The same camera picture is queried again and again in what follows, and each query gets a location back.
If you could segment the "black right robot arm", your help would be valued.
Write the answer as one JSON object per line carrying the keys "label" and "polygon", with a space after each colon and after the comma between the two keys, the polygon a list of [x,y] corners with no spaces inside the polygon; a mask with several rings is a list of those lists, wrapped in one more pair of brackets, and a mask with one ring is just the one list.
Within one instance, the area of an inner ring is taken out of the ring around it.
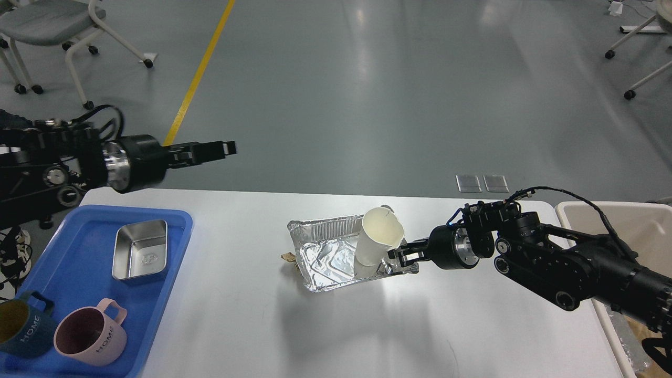
{"label": "black right robot arm", "polygon": [[659,333],[659,338],[645,338],[641,344],[670,373],[670,278],[640,264],[603,211],[583,197],[579,201],[597,212],[604,234],[545,224],[537,213],[523,211],[519,201],[539,189],[528,187],[492,203],[465,204],[429,237],[403,243],[388,256],[403,267],[432,261],[444,270],[475,268],[493,257],[500,274],[564,311],[596,299]]}

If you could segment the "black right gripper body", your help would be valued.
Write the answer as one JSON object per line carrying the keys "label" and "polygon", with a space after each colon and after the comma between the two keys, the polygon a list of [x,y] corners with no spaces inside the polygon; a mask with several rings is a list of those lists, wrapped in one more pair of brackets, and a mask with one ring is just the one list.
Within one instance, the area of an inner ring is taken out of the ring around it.
{"label": "black right gripper body", "polygon": [[428,258],[444,270],[472,269],[480,258],[472,251],[465,229],[456,225],[435,227],[428,239]]}

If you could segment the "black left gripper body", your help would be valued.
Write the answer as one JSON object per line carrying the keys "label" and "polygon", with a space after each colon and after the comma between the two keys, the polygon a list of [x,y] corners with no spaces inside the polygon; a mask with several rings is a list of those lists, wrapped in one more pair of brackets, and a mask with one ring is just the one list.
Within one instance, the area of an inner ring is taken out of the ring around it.
{"label": "black left gripper body", "polygon": [[155,187],[165,179],[170,153],[147,134],[125,136],[103,145],[107,186],[122,194]]}

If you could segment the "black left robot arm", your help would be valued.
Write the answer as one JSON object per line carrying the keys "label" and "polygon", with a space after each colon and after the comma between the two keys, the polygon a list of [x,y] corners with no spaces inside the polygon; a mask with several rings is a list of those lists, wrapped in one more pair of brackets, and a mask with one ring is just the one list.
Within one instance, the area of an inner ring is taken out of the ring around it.
{"label": "black left robot arm", "polygon": [[69,121],[29,121],[2,112],[2,229],[38,220],[81,203],[87,191],[111,187],[125,194],[156,187],[170,169],[223,160],[237,153],[235,141],[163,146],[153,136],[127,135],[124,115],[103,127],[90,119],[110,106],[91,108]]}

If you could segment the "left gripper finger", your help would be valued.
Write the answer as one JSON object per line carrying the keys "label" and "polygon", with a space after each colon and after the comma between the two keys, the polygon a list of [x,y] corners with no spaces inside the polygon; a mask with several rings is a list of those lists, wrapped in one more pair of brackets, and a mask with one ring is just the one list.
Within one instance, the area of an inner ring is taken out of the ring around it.
{"label": "left gripper finger", "polygon": [[197,157],[191,155],[169,155],[166,158],[167,169],[182,169],[191,166],[202,165],[208,160],[202,161]]}
{"label": "left gripper finger", "polygon": [[237,154],[235,141],[190,142],[166,146],[176,158],[225,158]]}

